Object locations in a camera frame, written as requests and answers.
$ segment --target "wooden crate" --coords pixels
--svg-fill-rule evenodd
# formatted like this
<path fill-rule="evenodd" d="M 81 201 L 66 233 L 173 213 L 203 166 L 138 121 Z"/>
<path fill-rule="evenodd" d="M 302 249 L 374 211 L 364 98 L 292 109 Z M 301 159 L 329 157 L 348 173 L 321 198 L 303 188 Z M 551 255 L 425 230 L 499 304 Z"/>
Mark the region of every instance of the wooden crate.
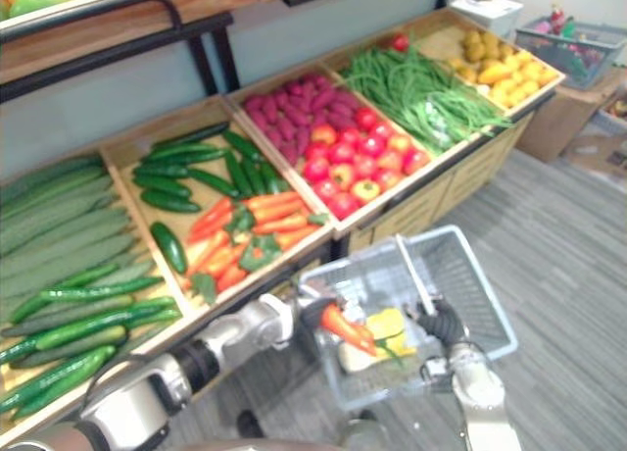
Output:
<path fill-rule="evenodd" d="M 295 79 L 301 75 L 306 73 L 318 73 L 327 76 L 335 86 L 342 86 L 343 80 L 340 76 L 330 71 L 325 65 L 320 64 L 318 61 L 308 62 L 301 66 L 297 66 L 295 68 L 290 69 L 289 71 L 275 75 L 270 78 L 266 78 L 258 81 L 246 88 L 235 91 L 227 96 L 229 103 L 232 105 L 235 110 L 234 116 L 235 119 L 239 122 L 239 124 L 248 132 L 253 140 L 257 143 L 257 145 L 264 151 L 265 155 L 276 165 L 278 169 L 281 170 L 283 176 L 295 187 L 297 190 L 303 194 L 308 195 L 308 198 L 312 201 L 315 201 L 315 205 L 323 211 L 328 211 L 326 206 L 322 201 L 319 200 L 317 195 L 314 193 L 313 189 L 307 184 L 304 178 L 301 176 L 297 168 L 302 166 L 302 159 L 297 164 L 297 168 L 292 167 L 285 158 L 281 155 L 281 153 L 272 145 L 272 143 L 265 137 L 264 133 L 253 123 L 253 121 L 248 117 L 246 111 L 242 108 L 243 102 L 246 98 L 253 94 L 264 94 L 268 93 L 277 86 Z M 379 118 L 382 121 L 387 122 L 394 130 L 398 133 L 407 134 L 399 125 L 389 120 L 383 113 L 381 113 L 372 103 L 370 103 L 367 99 L 365 99 L 359 93 L 353 92 L 353 94 L 363 103 L 364 106 L 370 107 L 378 114 Z M 447 152 L 440 155 L 438 158 L 434 158 L 431 156 L 431 162 L 418 170 L 412 175 L 405 177 L 399 184 L 394 186 L 393 188 L 385 191 L 383 194 L 378 196 L 375 200 L 366 204 L 365 206 L 359 208 L 348 218 L 339 221 L 337 218 L 331 215 L 331 219 L 334 223 L 334 236 L 335 238 L 341 238 L 342 236 L 349 233 L 356 226 L 364 223 L 372 219 L 376 214 L 380 213 L 384 206 L 392 200 L 398 194 L 403 193 L 406 189 L 411 187 L 416 181 L 418 181 L 423 176 L 427 175 L 429 172 L 432 172 L 439 165 L 445 162 L 447 159 L 454 156 L 457 152 L 465 148 L 470 142 L 479 138 L 480 134 L 476 133 L 471 136 L 468 141 L 461 142 L 456 146 L 449 149 Z M 412 140 L 414 145 L 424 152 L 429 153 L 422 147 L 417 141 Z"/>

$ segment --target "yellow potato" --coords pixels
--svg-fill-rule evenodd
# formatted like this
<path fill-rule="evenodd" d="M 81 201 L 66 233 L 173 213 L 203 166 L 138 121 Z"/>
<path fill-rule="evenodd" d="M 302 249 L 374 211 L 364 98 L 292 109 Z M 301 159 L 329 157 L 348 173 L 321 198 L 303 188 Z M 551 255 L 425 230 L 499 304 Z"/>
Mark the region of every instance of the yellow potato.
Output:
<path fill-rule="evenodd" d="M 471 44 L 466 49 L 466 60 L 471 63 L 479 62 L 486 55 L 486 46 L 477 42 L 475 44 Z"/>

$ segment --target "gray carpet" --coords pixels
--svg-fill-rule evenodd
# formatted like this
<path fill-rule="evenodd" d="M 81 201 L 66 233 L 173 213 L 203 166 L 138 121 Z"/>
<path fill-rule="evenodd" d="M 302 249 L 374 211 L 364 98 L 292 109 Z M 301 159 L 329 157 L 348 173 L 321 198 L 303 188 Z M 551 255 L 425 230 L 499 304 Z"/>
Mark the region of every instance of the gray carpet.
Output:
<path fill-rule="evenodd" d="M 461 227 L 520 342 L 496 366 L 523 449 L 627 449 L 625 196 L 564 164 L 514 152 L 438 225 Z M 347 420 L 306 337 L 268 352 L 179 414 L 162 450 L 236 436 L 252 409 L 272 437 L 334 442 Z M 449 395 L 372 407 L 395 450 L 461 450 Z"/>

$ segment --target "purple sweet potato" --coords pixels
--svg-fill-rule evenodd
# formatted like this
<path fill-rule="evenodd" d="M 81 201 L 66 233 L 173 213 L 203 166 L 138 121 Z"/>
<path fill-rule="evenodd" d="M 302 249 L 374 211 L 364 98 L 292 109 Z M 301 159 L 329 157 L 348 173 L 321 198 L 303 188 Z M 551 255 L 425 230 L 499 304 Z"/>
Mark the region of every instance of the purple sweet potato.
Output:
<path fill-rule="evenodd" d="M 257 125 L 259 129 L 262 131 L 267 131 L 269 129 L 269 125 L 265 120 L 264 113 L 259 110 L 253 110 L 248 113 L 248 116 L 251 117 L 251 120 Z"/>
<path fill-rule="evenodd" d="M 350 91 L 346 91 L 346 90 L 336 90 L 335 101 L 348 106 L 352 110 L 356 110 L 362 105 L 360 103 L 360 100 L 358 100 L 357 97 L 353 93 L 351 93 Z"/>
<path fill-rule="evenodd" d="M 313 113 L 318 110 L 321 110 L 329 103 L 332 103 L 335 99 L 335 90 L 333 88 L 328 88 L 320 93 L 318 93 L 312 100 L 312 105 L 310 106 Z"/>
<path fill-rule="evenodd" d="M 307 115 L 301 110 L 298 110 L 295 106 L 292 106 L 290 103 L 285 105 L 283 108 L 283 114 L 285 115 L 285 118 L 294 123 L 294 125 L 308 125 L 310 123 Z"/>
<path fill-rule="evenodd" d="M 283 141 L 291 141 L 296 135 L 296 128 L 287 118 L 279 118 L 276 122 L 276 128 L 281 133 Z"/>
<path fill-rule="evenodd" d="M 337 113 L 338 115 L 346 116 L 347 118 L 352 118 L 355 114 L 355 111 L 337 100 L 328 106 L 328 110 L 329 112 Z"/>

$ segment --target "cucumber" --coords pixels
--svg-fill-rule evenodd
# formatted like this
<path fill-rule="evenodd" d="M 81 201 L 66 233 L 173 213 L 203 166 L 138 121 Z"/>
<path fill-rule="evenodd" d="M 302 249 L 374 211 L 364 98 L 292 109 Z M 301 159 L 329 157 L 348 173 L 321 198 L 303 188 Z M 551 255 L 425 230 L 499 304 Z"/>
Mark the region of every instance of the cucumber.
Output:
<path fill-rule="evenodd" d="M 24 175 L 16 179 L 15 181 L 1 187 L 0 201 L 4 205 L 9 201 L 13 201 L 17 197 L 32 190 L 41 183 L 47 183 L 51 179 L 57 178 L 61 175 L 95 165 L 102 165 L 102 160 L 100 159 L 100 156 L 89 155 L 84 157 L 67 159 L 63 162 L 59 162 L 57 164 L 50 165 L 35 172 L 31 172 L 28 175 Z"/>
<path fill-rule="evenodd" d="M 89 286 L 109 286 L 111 284 L 117 284 L 120 282 L 129 282 L 139 277 L 143 277 L 150 273 L 155 267 L 155 263 L 152 260 L 146 262 L 136 263 L 129 265 L 128 267 L 117 270 L 108 276 L 101 277 L 97 281 L 91 282 Z"/>
<path fill-rule="evenodd" d="M 77 218 L 99 204 L 110 203 L 113 199 L 114 195 L 111 192 L 105 192 L 81 196 L 62 205 L 53 201 L 45 208 L 11 218 L 3 222 L 0 229 L 0 255 L 4 256 L 40 233 Z"/>
<path fill-rule="evenodd" d="M 82 247 L 63 258 L 33 268 L 29 272 L 0 279 L 0 293 L 2 293 L 0 300 L 54 286 L 69 276 L 107 262 L 129 248 L 134 242 L 135 238 L 129 233 L 114 235 L 97 245 Z M 3 310 L 4 306 L 0 305 L 0 311 Z"/>
<path fill-rule="evenodd" d="M 1 278 L 16 276 L 37 265 L 44 264 L 49 260 L 63 258 L 67 253 L 71 253 L 87 245 L 94 245 L 101 240 L 121 232 L 129 223 L 130 218 L 128 216 L 122 216 L 114 221 L 84 228 L 74 235 L 59 240 L 52 245 L 34 251 L 11 254 L 0 259 L 0 276 Z"/>
<path fill-rule="evenodd" d="M 16 198 L 4 205 L 0 218 L 4 220 L 28 208 L 56 198 L 67 191 L 84 185 L 92 179 L 102 176 L 104 172 L 105 170 L 102 167 L 88 167 L 63 175 L 50 182 L 41 183 L 20 198 Z"/>
<path fill-rule="evenodd" d="M 60 360 L 62 358 L 70 358 L 89 350 L 93 350 L 103 345 L 120 345 L 128 339 L 126 328 L 123 326 L 110 326 L 103 330 L 97 331 L 93 335 L 86 336 L 76 341 L 72 341 L 58 348 L 46 351 L 37 351 L 25 358 L 11 363 L 14 370 L 23 370 L 25 368 L 34 368 L 36 366 L 45 365 L 51 361 Z"/>
<path fill-rule="evenodd" d="M 63 240 L 64 238 L 80 230 L 83 230 L 84 228 L 96 226 L 100 223 L 104 223 L 107 221 L 115 221 L 119 218 L 124 218 L 125 214 L 126 209 L 124 208 L 108 208 L 91 211 L 87 214 L 84 214 L 83 216 L 79 216 L 76 219 L 67 221 L 64 224 L 56 226 L 52 230 L 38 235 L 30 242 L 27 242 L 26 244 L 15 250 L 13 253 L 22 253 L 23 251 L 25 252 L 34 249 L 40 249 L 41 247 L 45 247 L 46 245 L 50 245 L 59 240 Z"/>

